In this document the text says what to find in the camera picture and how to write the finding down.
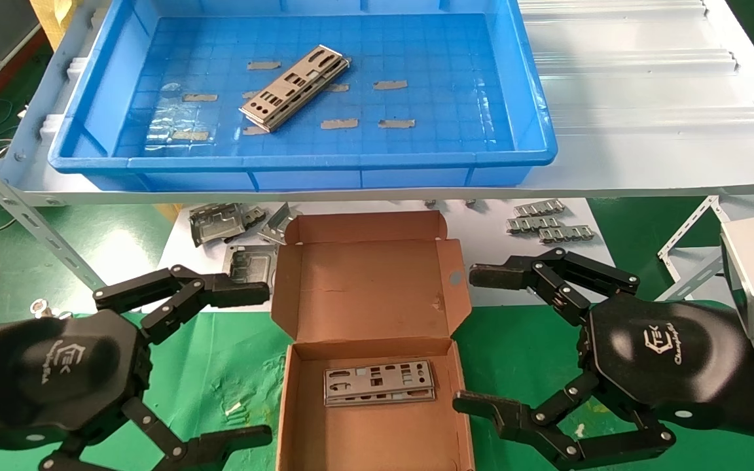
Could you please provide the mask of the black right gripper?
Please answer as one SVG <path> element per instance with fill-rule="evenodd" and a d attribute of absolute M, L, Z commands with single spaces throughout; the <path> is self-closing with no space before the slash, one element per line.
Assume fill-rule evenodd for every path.
<path fill-rule="evenodd" d="M 474 264 L 469 283 L 532 291 L 569 325 L 586 322 L 585 365 L 594 374 L 581 373 L 538 408 L 464 390 L 452 400 L 456 412 L 490 420 L 500 439 L 532 447 L 557 470 L 658 458 L 676 438 L 656 417 L 694 429 L 750 427 L 744 374 L 751 345 L 734 312 L 646 302 L 631 296 L 637 275 L 563 249 L 510 256 L 502 265 Z M 590 310 L 575 285 L 611 298 Z M 583 439 L 563 433 L 560 421 L 593 394 L 636 429 Z"/>

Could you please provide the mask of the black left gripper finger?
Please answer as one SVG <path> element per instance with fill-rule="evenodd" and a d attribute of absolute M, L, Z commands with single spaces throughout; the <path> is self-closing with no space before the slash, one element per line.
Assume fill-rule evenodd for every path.
<path fill-rule="evenodd" d="M 149 343 L 162 343 L 205 307 L 257 306 L 270 299 L 264 281 L 237 283 L 224 272 L 200 274 L 185 266 L 149 272 L 94 292 L 98 309 L 126 313 L 153 302 L 161 305 L 141 320 Z"/>

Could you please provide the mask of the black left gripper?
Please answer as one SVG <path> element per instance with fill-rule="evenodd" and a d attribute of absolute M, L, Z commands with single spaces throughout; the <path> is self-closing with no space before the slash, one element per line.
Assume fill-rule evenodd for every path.
<path fill-rule="evenodd" d="M 234 452 L 272 442 L 267 425 L 181 442 L 140 399 L 150 357 L 139 328 L 107 310 L 0 324 L 0 450 L 63 441 L 40 470 L 108 470 L 82 461 L 81 453 L 128 419 L 164 453 L 153 470 L 222 470 Z"/>

